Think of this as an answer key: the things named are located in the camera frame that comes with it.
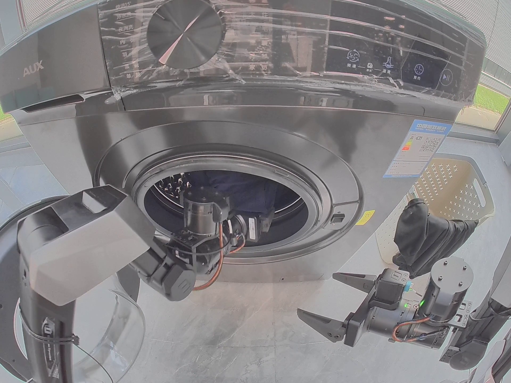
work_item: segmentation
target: orange cable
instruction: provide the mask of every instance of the orange cable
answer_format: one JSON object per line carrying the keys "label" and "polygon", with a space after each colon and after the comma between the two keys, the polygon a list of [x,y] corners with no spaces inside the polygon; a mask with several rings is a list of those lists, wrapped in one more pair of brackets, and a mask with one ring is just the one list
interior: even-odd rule
{"label": "orange cable", "polygon": [[400,343],[406,343],[406,342],[414,342],[416,341],[418,338],[412,338],[410,340],[402,340],[400,339],[396,333],[398,332],[398,329],[401,327],[401,326],[406,326],[406,325],[414,325],[416,323],[424,323],[424,322],[428,322],[429,320],[431,319],[431,317],[427,317],[427,318],[423,318],[423,319],[418,319],[416,321],[408,321],[408,322],[403,322],[403,323],[399,323],[398,325],[395,326],[394,330],[392,331],[392,339],[394,339],[396,342],[400,342]]}
{"label": "orange cable", "polygon": [[218,276],[220,275],[220,271],[222,271],[222,265],[223,265],[223,229],[222,229],[222,223],[220,223],[220,231],[219,231],[219,237],[220,237],[220,261],[218,263],[217,271],[213,275],[213,277],[206,282],[206,284],[202,284],[200,286],[196,286],[193,290],[205,290],[207,287],[213,285],[213,283],[217,280]]}
{"label": "orange cable", "polygon": [[245,236],[243,236],[243,244],[241,246],[239,246],[238,248],[236,248],[236,250],[229,252],[229,254],[234,254],[235,252],[238,252],[239,250],[241,250],[245,246],[245,243],[246,243],[246,239],[245,239]]}

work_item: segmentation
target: washing machine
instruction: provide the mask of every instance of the washing machine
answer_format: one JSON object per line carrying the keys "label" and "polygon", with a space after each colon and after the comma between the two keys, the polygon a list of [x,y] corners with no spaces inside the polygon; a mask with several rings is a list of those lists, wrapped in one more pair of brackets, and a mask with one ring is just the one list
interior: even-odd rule
{"label": "washing machine", "polygon": [[[225,258],[232,282],[337,271],[472,102],[485,49],[434,0],[61,7],[3,49],[3,111],[70,194],[122,189],[162,239],[183,226],[185,188],[214,176],[236,193],[241,178],[272,220]],[[440,134],[403,161],[417,127]]]}

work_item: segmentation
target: control knob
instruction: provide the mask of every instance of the control knob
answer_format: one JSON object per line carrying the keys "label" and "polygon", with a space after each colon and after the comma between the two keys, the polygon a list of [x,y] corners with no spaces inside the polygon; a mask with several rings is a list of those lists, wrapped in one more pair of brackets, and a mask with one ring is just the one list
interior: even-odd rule
{"label": "control knob", "polygon": [[191,69],[210,60],[224,37],[218,11],[205,0],[169,0],[151,17],[147,42],[157,60]]}

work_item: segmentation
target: yellow warning sticker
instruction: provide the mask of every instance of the yellow warning sticker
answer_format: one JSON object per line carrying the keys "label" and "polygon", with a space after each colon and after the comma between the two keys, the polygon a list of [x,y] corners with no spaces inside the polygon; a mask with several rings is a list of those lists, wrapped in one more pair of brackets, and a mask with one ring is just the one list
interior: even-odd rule
{"label": "yellow warning sticker", "polygon": [[356,226],[363,226],[373,216],[374,212],[375,212],[375,210],[365,211],[364,215],[360,218],[359,221],[357,221],[357,223],[355,225]]}

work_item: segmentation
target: aux logo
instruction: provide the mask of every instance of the aux logo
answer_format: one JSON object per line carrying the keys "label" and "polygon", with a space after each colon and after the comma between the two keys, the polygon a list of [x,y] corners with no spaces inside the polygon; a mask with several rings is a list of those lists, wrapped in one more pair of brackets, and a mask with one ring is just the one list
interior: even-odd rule
{"label": "aux logo", "polygon": [[42,66],[42,60],[34,63],[33,65],[30,65],[29,67],[25,67],[25,69],[23,70],[23,78],[26,77],[27,75],[30,75],[31,73],[38,72],[40,69],[44,69],[44,67]]}

